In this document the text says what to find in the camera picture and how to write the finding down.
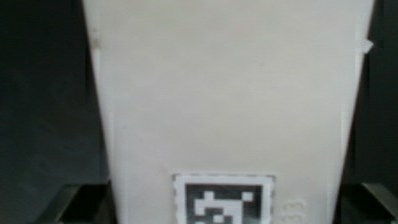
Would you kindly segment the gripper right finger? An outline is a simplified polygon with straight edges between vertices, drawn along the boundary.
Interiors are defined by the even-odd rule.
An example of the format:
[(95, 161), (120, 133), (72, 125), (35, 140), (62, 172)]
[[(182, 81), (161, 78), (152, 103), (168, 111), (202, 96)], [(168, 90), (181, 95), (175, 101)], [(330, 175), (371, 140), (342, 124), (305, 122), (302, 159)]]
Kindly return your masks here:
[(380, 183), (341, 186), (335, 224), (398, 224), (398, 197)]

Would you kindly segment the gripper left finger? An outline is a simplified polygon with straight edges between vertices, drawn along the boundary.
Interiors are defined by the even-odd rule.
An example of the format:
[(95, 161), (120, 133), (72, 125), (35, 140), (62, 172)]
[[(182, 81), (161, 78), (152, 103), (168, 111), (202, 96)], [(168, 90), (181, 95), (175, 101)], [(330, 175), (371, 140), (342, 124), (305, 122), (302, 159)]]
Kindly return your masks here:
[(110, 185), (65, 185), (37, 219), (28, 224), (115, 224)]

